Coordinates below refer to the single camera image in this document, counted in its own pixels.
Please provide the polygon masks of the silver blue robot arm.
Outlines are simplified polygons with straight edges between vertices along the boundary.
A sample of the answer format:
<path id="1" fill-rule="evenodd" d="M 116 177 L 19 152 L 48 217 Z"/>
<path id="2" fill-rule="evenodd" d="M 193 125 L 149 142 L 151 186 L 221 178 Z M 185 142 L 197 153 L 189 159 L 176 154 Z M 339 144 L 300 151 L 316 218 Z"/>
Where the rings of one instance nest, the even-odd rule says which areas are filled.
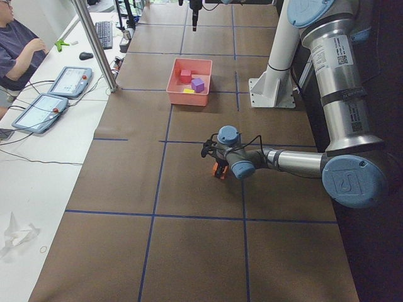
<path id="1" fill-rule="evenodd" d="M 251 106 L 292 105 L 292 63 L 298 48 L 306 48 L 303 76 L 316 79 L 319 95 L 304 105 L 319 151 L 248 150 L 228 125 L 201 151 L 216 160 L 216 176 L 230 169 L 244 179 L 265 168 L 316 177 L 333 200 L 349 208 L 375 206 L 391 193 L 392 164 L 384 141 L 370 129 L 353 51 L 368 38 L 372 10 L 372 1 L 283 2 L 267 68 L 249 81 Z"/>

